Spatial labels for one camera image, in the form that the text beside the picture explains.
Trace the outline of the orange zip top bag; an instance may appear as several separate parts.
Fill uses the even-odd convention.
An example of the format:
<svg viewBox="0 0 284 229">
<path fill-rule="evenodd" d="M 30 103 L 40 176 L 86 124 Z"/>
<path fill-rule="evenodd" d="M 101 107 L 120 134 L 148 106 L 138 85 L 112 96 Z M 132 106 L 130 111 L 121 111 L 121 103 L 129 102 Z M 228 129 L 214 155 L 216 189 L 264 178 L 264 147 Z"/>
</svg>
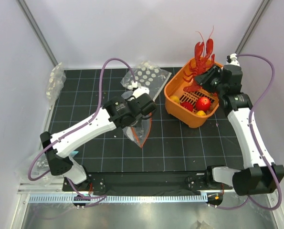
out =
<svg viewBox="0 0 284 229">
<path fill-rule="evenodd" d="M 122 94 L 125 107 L 121 115 L 120 126 L 129 140 L 137 144 L 139 147 L 142 147 L 150 133 L 151 117 L 147 120 L 139 120 L 134 126 L 126 126 L 126 118 L 128 118 L 129 114 L 129 108 L 126 103 L 126 99 L 128 99 L 132 95 L 132 93 L 133 91 L 127 91 Z"/>
</svg>

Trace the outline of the red toy lobster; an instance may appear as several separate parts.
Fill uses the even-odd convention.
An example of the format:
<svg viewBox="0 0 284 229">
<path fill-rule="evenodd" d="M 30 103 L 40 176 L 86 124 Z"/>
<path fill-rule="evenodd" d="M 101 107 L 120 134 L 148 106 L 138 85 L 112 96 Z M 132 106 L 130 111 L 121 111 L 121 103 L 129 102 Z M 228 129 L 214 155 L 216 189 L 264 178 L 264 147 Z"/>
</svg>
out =
<svg viewBox="0 0 284 229">
<path fill-rule="evenodd" d="M 209 68 L 215 64 L 215 54 L 213 53 L 214 41 L 211 38 L 213 34 L 214 27 L 205 41 L 202 34 L 199 31 L 196 31 L 202 39 L 202 42 L 198 42 L 194 48 L 194 61 L 190 60 L 188 64 L 189 72 L 184 71 L 183 80 L 189 83 L 188 86 L 183 88 L 184 92 L 192 93 L 197 92 L 201 89 L 201 86 L 195 82 L 195 77 L 201 74 L 204 74 Z"/>
</svg>

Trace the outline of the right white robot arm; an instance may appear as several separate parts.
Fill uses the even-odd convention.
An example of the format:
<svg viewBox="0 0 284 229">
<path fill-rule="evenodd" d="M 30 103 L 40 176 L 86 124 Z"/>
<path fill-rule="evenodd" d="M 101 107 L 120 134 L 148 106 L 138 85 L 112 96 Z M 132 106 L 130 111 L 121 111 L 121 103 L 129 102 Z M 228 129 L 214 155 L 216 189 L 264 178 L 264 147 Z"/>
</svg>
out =
<svg viewBox="0 0 284 229">
<path fill-rule="evenodd" d="M 234 188 L 239 196 L 280 191 L 284 166 L 270 156 L 254 118 L 249 96 L 241 92 L 242 69 L 228 64 L 213 65 L 195 81 L 207 92 L 218 95 L 219 104 L 232 125 L 241 148 L 243 170 L 223 166 L 208 167 L 204 184 L 215 189 L 221 183 Z"/>
</svg>

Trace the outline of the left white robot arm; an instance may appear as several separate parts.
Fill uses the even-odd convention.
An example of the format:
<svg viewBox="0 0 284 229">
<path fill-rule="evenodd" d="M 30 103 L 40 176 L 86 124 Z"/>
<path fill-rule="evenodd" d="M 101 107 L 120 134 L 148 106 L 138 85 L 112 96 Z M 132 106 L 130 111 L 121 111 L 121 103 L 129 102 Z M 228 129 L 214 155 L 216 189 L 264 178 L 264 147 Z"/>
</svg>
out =
<svg viewBox="0 0 284 229">
<path fill-rule="evenodd" d="M 98 113 L 55 134 L 43 132 L 40 135 L 49 172 L 53 176 L 69 178 L 80 191 L 90 186 L 87 171 L 72 159 L 70 154 L 97 136 L 117 128 L 132 126 L 137 121 L 152 115 L 157 106 L 147 93 L 125 99 L 115 96 Z"/>
</svg>

